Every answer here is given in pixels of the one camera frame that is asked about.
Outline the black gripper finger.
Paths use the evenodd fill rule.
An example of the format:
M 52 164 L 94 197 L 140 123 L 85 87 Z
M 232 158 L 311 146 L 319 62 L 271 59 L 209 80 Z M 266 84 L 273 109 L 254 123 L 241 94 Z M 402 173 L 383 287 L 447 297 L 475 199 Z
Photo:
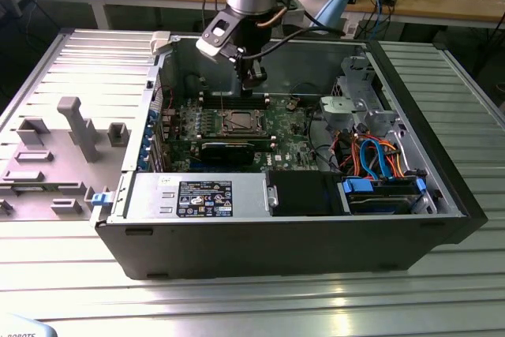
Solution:
M 250 97 L 253 89 L 267 80 L 267 72 L 261 64 L 247 65 L 241 69 L 241 97 Z

